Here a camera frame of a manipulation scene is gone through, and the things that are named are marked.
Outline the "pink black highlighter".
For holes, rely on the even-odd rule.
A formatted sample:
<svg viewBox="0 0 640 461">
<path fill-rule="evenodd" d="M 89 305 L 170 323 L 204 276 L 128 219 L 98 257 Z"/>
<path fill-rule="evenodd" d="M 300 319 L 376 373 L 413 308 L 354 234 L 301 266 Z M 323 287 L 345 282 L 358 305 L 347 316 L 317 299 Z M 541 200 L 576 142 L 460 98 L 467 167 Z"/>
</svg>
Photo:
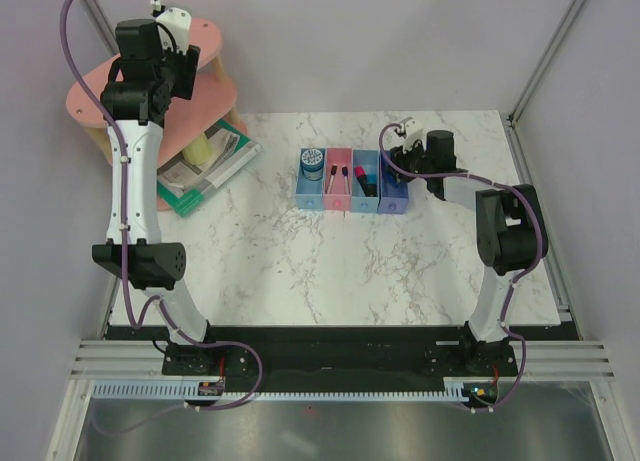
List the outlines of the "pink black highlighter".
<svg viewBox="0 0 640 461">
<path fill-rule="evenodd" d="M 364 195 L 366 197 L 369 197 L 369 185 L 367 182 L 367 175 L 366 175 L 366 172 L 364 171 L 364 168 L 362 166 L 355 166 L 354 174 Z"/>
</svg>

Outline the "blue tape roll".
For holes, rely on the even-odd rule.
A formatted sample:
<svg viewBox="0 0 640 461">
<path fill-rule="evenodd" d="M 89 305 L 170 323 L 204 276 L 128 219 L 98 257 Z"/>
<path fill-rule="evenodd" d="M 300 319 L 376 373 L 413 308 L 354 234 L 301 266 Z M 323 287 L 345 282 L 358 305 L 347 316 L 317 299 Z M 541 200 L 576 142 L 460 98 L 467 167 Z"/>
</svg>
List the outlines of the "blue tape roll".
<svg viewBox="0 0 640 461">
<path fill-rule="evenodd" d="M 309 181 L 319 181 L 324 173 L 324 152 L 319 148 L 305 148 L 300 154 L 302 177 Z"/>
</svg>

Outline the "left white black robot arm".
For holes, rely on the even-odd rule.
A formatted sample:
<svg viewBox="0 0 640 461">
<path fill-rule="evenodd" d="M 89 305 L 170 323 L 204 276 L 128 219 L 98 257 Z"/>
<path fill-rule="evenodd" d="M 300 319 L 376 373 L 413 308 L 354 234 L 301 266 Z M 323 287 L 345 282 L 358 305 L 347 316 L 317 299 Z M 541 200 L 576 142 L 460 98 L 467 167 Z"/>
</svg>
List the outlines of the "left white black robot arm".
<svg viewBox="0 0 640 461">
<path fill-rule="evenodd" d="M 189 42 L 190 15 L 134 19 L 115 29 L 119 56 L 97 102 L 108 123 L 113 161 L 112 218 L 93 261 L 121 280 L 133 329 L 156 307 L 169 331 L 164 375 L 205 376 L 219 350 L 204 341 L 209 324 L 184 282 L 186 251 L 162 240 L 156 208 L 157 158 L 174 97 L 188 100 L 200 50 Z"/>
</svg>

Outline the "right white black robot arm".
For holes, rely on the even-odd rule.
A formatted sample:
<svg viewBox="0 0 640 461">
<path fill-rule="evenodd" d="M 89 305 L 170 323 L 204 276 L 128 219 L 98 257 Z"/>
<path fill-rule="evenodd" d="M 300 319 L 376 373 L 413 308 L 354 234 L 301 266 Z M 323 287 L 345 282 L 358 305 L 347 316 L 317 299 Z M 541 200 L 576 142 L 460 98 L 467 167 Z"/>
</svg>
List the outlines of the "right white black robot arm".
<svg viewBox="0 0 640 461">
<path fill-rule="evenodd" d="M 493 182 L 457 166 L 454 135 L 446 130 L 425 132 L 414 119 L 387 125 L 403 144 L 383 150 L 387 172 L 397 183 L 417 179 L 443 202 L 475 215 L 476 248 L 484 265 L 474 311 L 462 328 L 458 362 L 467 373 L 483 373 L 508 356 L 511 304 L 519 281 L 548 252 L 548 236 L 534 186 Z"/>
</svg>

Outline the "pale yellow cylinder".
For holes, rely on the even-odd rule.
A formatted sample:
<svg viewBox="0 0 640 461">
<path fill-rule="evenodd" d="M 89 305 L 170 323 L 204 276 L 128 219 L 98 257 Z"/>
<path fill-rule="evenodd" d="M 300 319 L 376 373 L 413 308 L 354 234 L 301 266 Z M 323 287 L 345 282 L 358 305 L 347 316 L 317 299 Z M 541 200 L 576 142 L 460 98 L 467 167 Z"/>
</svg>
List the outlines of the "pale yellow cylinder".
<svg viewBox="0 0 640 461">
<path fill-rule="evenodd" d="M 205 133 L 195 138 L 183 150 L 184 159 L 192 165 L 202 165 L 207 163 L 212 157 L 212 148 Z"/>
</svg>

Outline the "white blue pen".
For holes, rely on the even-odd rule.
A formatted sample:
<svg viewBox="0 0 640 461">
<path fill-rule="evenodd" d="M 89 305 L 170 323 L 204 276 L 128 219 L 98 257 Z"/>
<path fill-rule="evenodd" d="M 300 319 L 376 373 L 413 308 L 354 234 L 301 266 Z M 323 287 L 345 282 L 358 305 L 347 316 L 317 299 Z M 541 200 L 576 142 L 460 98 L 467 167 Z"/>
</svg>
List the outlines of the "white blue pen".
<svg viewBox="0 0 640 461">
<path fill-rule="evenodd" d="M 336 173 L 337 173 L 337 165 L 334 164 L 334 165 L 331 166 L 331 169 L 330 169 L 329 181 L 328 181 L 328 184 L 327 184 L 326 194 L 331 194 L 332 193 L 332 188 L 333 188 L 333 184 L 334 184 Z"/>
</svg>

